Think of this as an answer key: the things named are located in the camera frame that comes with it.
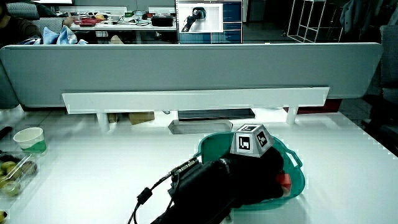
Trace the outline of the person's left hand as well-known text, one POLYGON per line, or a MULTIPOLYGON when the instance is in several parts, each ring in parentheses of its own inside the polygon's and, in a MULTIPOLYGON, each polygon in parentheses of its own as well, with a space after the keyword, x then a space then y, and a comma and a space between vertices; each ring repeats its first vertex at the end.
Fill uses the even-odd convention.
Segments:
POLYGON ((262 124, 244 124, 233 133, 229 153, 220 160, 230 168, 237 206, 291 194, 292 181, 274 143, 262 124))

